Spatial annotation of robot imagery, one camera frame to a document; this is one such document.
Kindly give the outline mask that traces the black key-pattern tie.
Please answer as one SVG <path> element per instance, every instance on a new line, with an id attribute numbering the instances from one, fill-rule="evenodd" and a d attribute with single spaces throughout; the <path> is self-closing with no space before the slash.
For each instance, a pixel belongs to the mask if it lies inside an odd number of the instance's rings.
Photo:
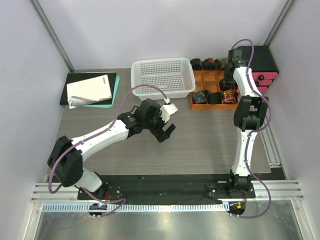
<path id="1" fill-rule="evenodd" d="M 231 83 L 225 83 L 222 79 L 219 82 L 219 87 L 221 91 L 228 91 L 228 90 L 234 90 L 235 85 Z"/>

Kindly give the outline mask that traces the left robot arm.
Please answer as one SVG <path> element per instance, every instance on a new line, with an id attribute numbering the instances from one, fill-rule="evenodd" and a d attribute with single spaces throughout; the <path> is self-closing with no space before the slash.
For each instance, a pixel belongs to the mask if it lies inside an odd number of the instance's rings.
<path id="1" fill-rule="evenodd" d="M 106 183 L 96 172 L 85 169 L 83 163 L 100 150 L 143 130 L 148 130 L 162 143 L 176 128 L 171 124 L 163 129 L 177 112 L 178 108 L 173 103 L 160 105 L 148 98 L 140 106 L 119 114 L 114 121 L 93 132 L 71 139 L 65 135 L 59 137 L 47 161 L 51 169 L 50 178 L 56 177 L 62 187 L 84 188 L 93 198 L 102 199 L 107 192 Z"/>

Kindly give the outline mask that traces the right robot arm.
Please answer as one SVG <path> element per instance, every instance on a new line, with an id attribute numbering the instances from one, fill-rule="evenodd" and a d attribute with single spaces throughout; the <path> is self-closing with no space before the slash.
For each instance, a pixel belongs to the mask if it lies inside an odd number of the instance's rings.
<path id="1" fill-rule="evenodd" d="M 224 187 L 227 196 L 241 198 L 253 191 L 251 160 L 256 136 L 262 129 L 268 110 L 268 100 L 262 96 L 252 76 L 250 57 L 243 53 L 242 47 L 233 47 L 228 52 L 228 64 L 225 67 L 223 81 L 235 83 L 240 100 L 233 115 L 233 124 L 237 128 L 237 145 L 234 163 Z"/>

